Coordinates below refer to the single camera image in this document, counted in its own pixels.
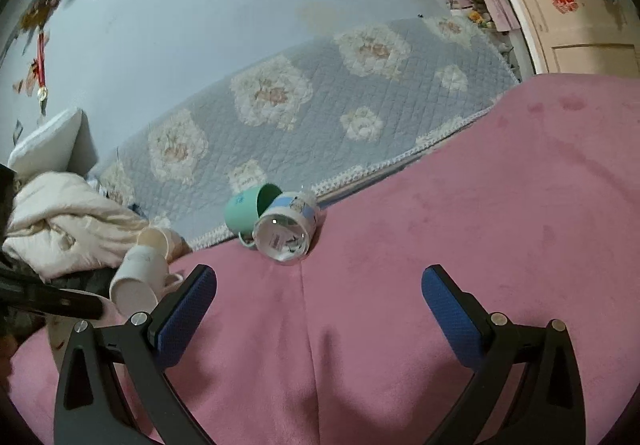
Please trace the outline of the dark clothing pile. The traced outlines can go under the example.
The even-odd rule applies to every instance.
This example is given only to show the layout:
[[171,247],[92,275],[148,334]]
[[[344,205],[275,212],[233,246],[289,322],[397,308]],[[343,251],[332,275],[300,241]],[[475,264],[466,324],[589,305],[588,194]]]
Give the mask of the dark clothing pile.
[[[99,295],[101,298],[106,298],[108,286],[115,275],[114,269],[97,269],[96,271],[73,272],[55,279],[42,279],[26,263],[12,260],[6,254],[1,254],[1,267],[6,267],[17,274],[38,278],[53,287],[67,291],[85,292],[86,295]],[[29,312],[19,311],[1,304],[2,319],[17,313]]]

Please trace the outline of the white ceramic mug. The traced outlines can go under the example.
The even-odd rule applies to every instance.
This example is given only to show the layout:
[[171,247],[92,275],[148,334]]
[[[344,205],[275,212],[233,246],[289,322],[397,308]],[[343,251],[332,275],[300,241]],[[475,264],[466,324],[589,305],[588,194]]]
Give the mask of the white ceramic mug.
[[151,314],[160,301],[176,291],[183,275],[172,273],[160,252],[134,246],[125,255],[110,284],[110,299],[120,315]]

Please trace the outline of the clear glass jar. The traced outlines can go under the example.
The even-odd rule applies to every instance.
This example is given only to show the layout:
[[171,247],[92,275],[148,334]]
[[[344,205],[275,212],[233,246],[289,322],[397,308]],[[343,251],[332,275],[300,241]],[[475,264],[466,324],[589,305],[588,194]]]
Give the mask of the clear glass jar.
[[310,190],[285,191],[271,202],[254,226],[258,252],[280,264],[293,264],[310,250],[320,209]]

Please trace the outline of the red tassel wall ornament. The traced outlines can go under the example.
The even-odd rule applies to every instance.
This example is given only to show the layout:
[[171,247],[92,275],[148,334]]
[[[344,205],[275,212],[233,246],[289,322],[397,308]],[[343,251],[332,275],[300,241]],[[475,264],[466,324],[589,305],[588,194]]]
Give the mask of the red tassel wall ornament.
[[49,91],[46,82],[46,63],[44,62],[44,46],[46,46],[46,34],[43,30],[40,30],[37,36],[37,51],[36,51],[36,79],[38,84],[37,97],[40,118],[44,119],[47,116],[47,105]]

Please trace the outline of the blue floral quilted bedspread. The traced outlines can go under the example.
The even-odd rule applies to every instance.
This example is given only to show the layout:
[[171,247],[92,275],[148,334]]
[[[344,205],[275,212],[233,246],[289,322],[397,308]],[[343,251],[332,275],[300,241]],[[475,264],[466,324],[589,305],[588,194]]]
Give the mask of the blue floral quilted bedspread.
[[98,163],[108,197],[194,249],[230,237],[224,207],[273,183],[330,200],[419,158],[518,82],[454,17],[369,23],[273,55],[193,95]]

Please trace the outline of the green plastic cup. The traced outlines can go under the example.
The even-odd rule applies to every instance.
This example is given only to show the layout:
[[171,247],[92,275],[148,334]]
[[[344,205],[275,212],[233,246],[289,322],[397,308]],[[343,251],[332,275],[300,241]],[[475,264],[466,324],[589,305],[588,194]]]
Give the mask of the green plastic cup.
[[224,223],[244,247],[254,248],[254,227],[280,194],[279,186],[265,183],[247,188],[228,201],[224,208]]

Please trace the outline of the small cream cup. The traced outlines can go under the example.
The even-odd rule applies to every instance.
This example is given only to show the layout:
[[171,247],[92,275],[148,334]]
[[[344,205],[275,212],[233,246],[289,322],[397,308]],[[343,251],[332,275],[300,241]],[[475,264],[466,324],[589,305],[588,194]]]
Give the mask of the small cream cup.
[[139,246],[146,246],[157,251],[168,263],[181,257],[184,242],[181,236],[169,228],[147,227],[137,238]]

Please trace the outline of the white pillow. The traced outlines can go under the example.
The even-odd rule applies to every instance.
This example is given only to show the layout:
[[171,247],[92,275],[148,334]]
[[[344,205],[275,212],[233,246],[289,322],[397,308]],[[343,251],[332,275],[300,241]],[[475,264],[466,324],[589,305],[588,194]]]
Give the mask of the white pillow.
[[46,172],[85,175],[96,162],[85,111],[68,108],[19,142],[9,155],[8,167],[23,178]]

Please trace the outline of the pink plush blanket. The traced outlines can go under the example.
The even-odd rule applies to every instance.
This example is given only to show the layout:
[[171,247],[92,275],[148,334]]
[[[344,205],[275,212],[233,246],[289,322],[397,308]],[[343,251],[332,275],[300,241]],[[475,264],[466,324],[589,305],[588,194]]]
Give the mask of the pink plush blanket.
[[176,263],[218,293],[168,377],[221,444],[421,444],[469,371],[426,306],[442,265],[488,311],[567,325],[598,443],[639,384],[639,83],[539,75],[405,170],[330,206],[280,265]]

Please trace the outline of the cream crumpled duvet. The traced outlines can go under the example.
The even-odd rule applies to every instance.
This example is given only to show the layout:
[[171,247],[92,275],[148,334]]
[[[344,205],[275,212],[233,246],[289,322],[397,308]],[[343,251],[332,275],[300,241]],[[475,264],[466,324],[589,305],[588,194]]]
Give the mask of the cream crumpled duvet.
[[82,177],[47,172],[18,188],[2,252],[51,281],[71,273],[118,269],[150,227]]

